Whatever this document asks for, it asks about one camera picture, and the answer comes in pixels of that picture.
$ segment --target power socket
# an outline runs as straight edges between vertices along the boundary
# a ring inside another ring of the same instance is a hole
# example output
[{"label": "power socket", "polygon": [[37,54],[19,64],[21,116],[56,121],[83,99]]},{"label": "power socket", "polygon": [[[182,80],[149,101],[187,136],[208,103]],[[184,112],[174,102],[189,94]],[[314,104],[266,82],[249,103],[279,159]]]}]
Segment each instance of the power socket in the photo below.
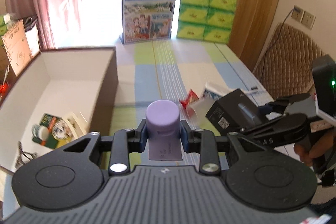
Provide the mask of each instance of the power socket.
[{"label": "power socket", "polygon": [[313,28],[314,22],[315,22],[315,16],[312,15],[311,13],[305,11],[303,13],[303,17],[302,17],[301,23],[304,26],[306,26],[308,29],[311,30]]},{"label": "power socket", "polygon": [[292,12],[292,19],[301,22],[302,16],[303,16],[304,10],[300,7],[294,6],[294,10]]}]

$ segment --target circular pad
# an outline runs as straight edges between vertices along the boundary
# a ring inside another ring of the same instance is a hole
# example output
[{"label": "circular pad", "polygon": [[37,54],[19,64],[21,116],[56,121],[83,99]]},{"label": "circular pad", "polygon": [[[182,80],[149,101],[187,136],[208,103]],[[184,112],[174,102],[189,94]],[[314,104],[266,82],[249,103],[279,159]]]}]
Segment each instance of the circular pad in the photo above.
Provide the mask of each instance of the circular pad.
[{"label": "circular pad", "polygon": [[12,189],[20,205],[54,211],[84,203],[103,182],[101,170],[88,154],[56,149],[20,167]]},{"label": "circular pad", "polygon": [[260,167],[254,176],[257,182],[270,188],[285,187],[293,181],[292,172],[276,165]]},{"label": "circular pad", "polygon": [[41,169],[36,180],[39,184],[48,188],[59,188],[68,185],[75,178],[75,172],[66,166],[56,165]]},{"label": "circular pad", "polygon": [[227,172],[226,185],[233,196],[251,207],[286,212],[310,203],[317,179],[301,162],[268,150],[239,159]]}]

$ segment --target finger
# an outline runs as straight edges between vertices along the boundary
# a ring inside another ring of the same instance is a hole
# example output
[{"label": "finger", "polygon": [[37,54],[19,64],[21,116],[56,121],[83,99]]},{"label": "finger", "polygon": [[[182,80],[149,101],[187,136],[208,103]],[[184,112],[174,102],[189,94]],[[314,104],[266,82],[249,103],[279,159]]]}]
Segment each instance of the finger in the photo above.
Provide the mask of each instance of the finger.
[{"label": "finger", "polygon": [[308,167],[312,167],[313,166],[313,162],[311,161],[311,162],[307,162],[307,163],[305,163],[305,165],[307,165]]},{"label": "finger", "polygon": [[332,148],[334,145],[334,132],[329,131],[324,134],[316,144],[313,145],[309,151],[309,157],[312,159],[322,156],[326,151]]},{"label": "finger", "polygon": [[294,152],[299,156],[303,156],[306,153],[303,146],[297,143],[294,145]]},{"label": "finger", "polygon": [[308,166],[312,165],[312,158],[309,157],[308,153],[305,153],[304,155],[300,156],[300,160]]}]

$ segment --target purple cylinder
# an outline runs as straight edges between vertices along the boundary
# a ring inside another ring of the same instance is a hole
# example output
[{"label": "purple cylinder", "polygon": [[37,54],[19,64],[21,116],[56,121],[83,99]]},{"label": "purple cylinder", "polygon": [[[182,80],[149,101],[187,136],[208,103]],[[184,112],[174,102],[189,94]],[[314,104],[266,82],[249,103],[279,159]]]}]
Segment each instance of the purple cylinder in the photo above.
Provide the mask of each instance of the purple cylinder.
[{"label": "purple cylinder", "polygon": [[151,103],[146,110],[149,160],[181,161],[180,110],[168,100]]}]

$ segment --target table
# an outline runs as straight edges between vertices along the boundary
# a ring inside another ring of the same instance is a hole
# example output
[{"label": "table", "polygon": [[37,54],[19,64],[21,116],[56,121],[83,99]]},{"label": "table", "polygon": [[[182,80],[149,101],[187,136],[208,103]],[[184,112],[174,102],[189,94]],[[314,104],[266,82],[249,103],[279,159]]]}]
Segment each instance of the table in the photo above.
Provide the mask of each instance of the table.
[{"label": "table", "polygon": [[[179,99],[184,99],[190,89],[201,95],[207,81],[218,85],[225,83],[230,88],[242,90],[257,86],[259,92],[248,95],[256,105],[273,100],[251,71],[223,44],[172,39],[128,45],[117,43],[116,48],[119,86],[110,135],[119,129],[136,128],[145,118],[147,106],[155,100],[167,99],[179,105]],[[184,112],[181,112],[181,119],[187,119]],[[220,135],[208,121],[200,127]],[[297,159],[293,144],[276,149]],[[183,151],[182,158],[183,161],[179,162],[149,161],[147,144],[143,153],[130,154],[130,163],[131,166],[195,165],[198,168],[198,154]],[[223,152],[220,153],[220,161],[222,169],[228,169]],[[11,177],[7,176],[5,217],[15,210],[15,204]]]}]

